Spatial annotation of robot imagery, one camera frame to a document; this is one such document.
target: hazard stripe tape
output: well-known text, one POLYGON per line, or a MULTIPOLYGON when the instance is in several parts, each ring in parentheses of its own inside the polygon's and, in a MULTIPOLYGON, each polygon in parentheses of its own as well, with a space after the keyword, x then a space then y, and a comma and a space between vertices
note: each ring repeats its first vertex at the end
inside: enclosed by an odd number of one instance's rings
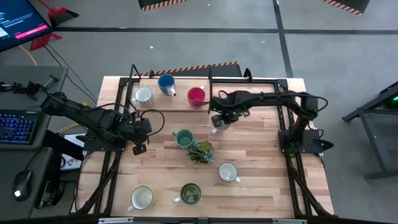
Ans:
POLYGON ((165 1, 165 2, 156 3, 156 4, 152 4, 152 5, 149 5, 149 6, 142 7, 141 10, 142 11, 149 11, 149 10, 153 10, 153 9, 158 9, 160 7, 171 6, 173 4, 186 2, 186 1, 188 1, 188 0, 169 0, 169 1, 165 1))
POLYGON ((334 1, 334 0, 321 0, 321 1, 323 1, 325 3, 328 3, 328 4, 331 4, 332 6, 336 6, 336 7, 340 8, 340 9, 346 10, 346 11, 348 11, 348 12, 350 12, 352 14, 355 14, 357 16, 363 16, 363 13, 360 12, 359 10, 356 10, 356 9, 354 9, 352 7, 346 6, 346 5, 342 4, 342 3, 338 3, 337 1, 334 1))
MULTIPOLYGON (((219 66, 225 66, 225 65, 237 65, 238 62, 225 62, 225 63, 216 63, 213 64, 214 67, 219 67, 219 66)), ((185 67, 185 68, 175 68, 175 69, 169 69, 169 70, 163 70, 163 71, 156 71, 154 72, 155 75, 163 75, 163 74, 168 74, 168 73, 173 73, 173 72, 184 72, 184 71, 190 71, 190 70, 196 70, 196 69, 203 69, 203 68, 208 68, 209 65, 199 65, 199 66, 192 66, 192 67, 185 67)), ((141 73, 141 76, 148 76, 149 72, 146 73, 141 73)))

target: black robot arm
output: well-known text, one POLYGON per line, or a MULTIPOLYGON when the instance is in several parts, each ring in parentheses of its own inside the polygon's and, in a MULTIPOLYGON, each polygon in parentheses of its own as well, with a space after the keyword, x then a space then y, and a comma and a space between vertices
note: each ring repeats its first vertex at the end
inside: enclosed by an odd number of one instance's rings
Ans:
POLYGON ((248 91, 234 91, 227 93, 225 98, 213 97, 210 109, 218 112, 211 118, 214 127, 231 124, 239 120, 240 116, 249 116, 249 108, 253 106, 286 106, 297 114, 298 119, 289 128, 288 142, 300 146, 303 143, 303 131, 308 123, 318 116, 318 97, 306 92, 296 93, 250 93, 248 91), (301 98, 301 106, 296 102, 301 98))
POLYGON ((64 93, 48 93, 41 104, 43 113, 52 116, 64 116, 78 124, 89 128, 85 136, 79 137, 82 141, 101 141, 103 145, 122 146, 126 140, 136 146, 134 154, 146 152, 144 142, 152 131, 147 118, 136 120, 136 113, 121 114, 115 110, 106 110, 102 107, 90 108, 81 103, 68 100, 64 93))

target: gray floor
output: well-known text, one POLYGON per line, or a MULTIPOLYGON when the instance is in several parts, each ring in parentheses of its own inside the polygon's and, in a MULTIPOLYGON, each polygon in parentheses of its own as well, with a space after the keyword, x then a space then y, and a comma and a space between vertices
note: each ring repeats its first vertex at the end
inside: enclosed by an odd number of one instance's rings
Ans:
MULTIPOLYGON (((141 12, 131 0, 54 0, 81 16, 68 26, 261 28, 275 29, 272 0, 189 0, 141 12)), ((363 17, 319 0, 279 0, 286 29, 398 29, 395 0, 373 0, 363 17)), ((127 75, 132 63, 140 72, 236 60, 255 77, 285 77, 277 34, 215 33, 74 33, 58 32, 52 46, 97 95, 105 75, 127 75)), ((396 35, 287 35, 294 77, 307 91, 329 99, 315 120, 324 138, 335 143, 325 153, 326 176, 335 213, 345 218, 398 222, 398 177, 365 182, 379 171, 359 120, 341 117, 397 81, 396 35)), ((45 49, 33 51, 39 65, 57 65, 45 49)), ((1 65, 32 65, 19 48, 0 54, 1 65)), ((64 92, 87 100, 72 84, 64 92)), ((72 124, 55 118, 50 129, 72 124)))

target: blue mug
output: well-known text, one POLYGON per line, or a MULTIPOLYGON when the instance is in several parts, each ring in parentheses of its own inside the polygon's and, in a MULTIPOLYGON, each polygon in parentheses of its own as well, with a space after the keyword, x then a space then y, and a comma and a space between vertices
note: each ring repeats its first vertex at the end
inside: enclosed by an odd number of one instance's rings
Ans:
POLYGON ((167 96, 176 96, 175 92, 175 82, 174 82, 174 77, 165 74, 159 77, 157 84, 159 85, 160 90, 162 91, 163 94, 167 96))

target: monitor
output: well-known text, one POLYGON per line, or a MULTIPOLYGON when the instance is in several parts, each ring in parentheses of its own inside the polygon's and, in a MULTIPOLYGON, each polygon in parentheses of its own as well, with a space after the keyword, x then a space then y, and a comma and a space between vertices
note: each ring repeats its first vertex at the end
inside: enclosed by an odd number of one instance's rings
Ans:
POLYGON ((50 32, 29 0, 0 0, 0 52, 50 32))

